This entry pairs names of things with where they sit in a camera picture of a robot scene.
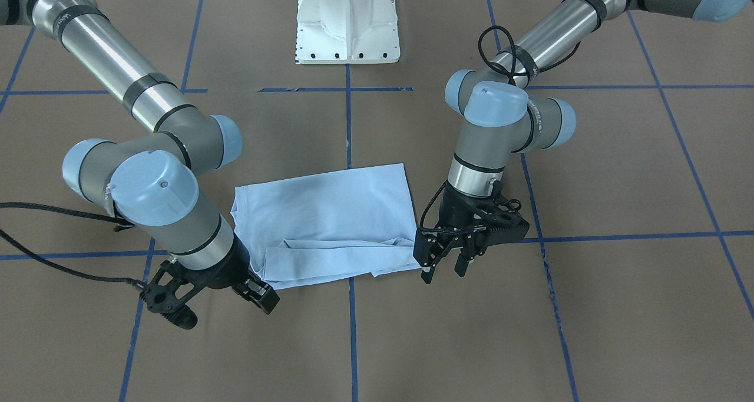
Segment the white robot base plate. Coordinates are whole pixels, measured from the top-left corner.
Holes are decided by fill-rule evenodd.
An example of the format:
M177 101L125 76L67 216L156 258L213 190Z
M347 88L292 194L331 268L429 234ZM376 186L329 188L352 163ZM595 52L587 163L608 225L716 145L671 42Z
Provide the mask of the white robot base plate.
M401 58L396 0L297 1L297 64L392 64Z

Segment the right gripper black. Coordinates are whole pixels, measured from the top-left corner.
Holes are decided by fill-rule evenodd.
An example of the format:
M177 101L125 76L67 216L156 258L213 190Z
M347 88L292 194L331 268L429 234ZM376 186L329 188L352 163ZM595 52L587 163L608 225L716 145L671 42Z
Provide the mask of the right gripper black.
M198 288L223 289L233 285L235 294L266 314L271 314L280 302L280 296L269 284L256 276L251 278L249 251L236 235L229 252L217 264L191 270L176 262L171 265L171 274Z

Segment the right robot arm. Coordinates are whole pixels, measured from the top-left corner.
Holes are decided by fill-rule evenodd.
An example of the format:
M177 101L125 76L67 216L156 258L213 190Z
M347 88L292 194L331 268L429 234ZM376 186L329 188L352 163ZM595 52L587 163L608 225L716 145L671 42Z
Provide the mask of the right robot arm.
M149 131L121 144L84 140L62 164L68 187L106 210L94 219L118 230L140 228L169 254L148 283L116 282L134 287L149 311L183 329L197 322L188 301L207 288L231 288L271 313L277 292L251 270L247 249L197 182L240 156L236 123L202 114L117 31L96 0L2 0L2 24L26 24L57 40Z

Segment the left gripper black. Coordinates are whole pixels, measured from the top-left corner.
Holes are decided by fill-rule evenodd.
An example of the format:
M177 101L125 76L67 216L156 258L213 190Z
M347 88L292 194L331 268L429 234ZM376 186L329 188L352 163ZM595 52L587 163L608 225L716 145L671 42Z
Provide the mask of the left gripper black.
M438 221L434 227L425 226L425 218L432 203L441 197ZM426 206L415 235L413 257L422 268L421 277L430 284L436 266L454 249L459 249L454 271L465 276L469 265L488 247L477 245L476 237L485 229L477 214L475 203L485 197L471 197L456 190L450 182L445 182Z

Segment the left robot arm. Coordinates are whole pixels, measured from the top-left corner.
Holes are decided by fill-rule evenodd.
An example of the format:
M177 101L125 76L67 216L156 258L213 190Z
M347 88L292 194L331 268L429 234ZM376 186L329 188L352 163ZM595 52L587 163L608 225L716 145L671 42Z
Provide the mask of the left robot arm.
M516 40L505 28L508 45L490 58L477 48L485 66L456 71L445 85L445 102L463 123L449 174L437 190L436 225L418 225L413 257L430 284L436 266L459 250L455 273L488 247L520 242L530 223L520 214L519 200L504 197L502 176L509 158L530 150L565 144L576 131L573 107L556 98L533 97L526 87L544 72L569 59L581 41L611 19L630 10L720 22L735 17L752 0L563 0Z

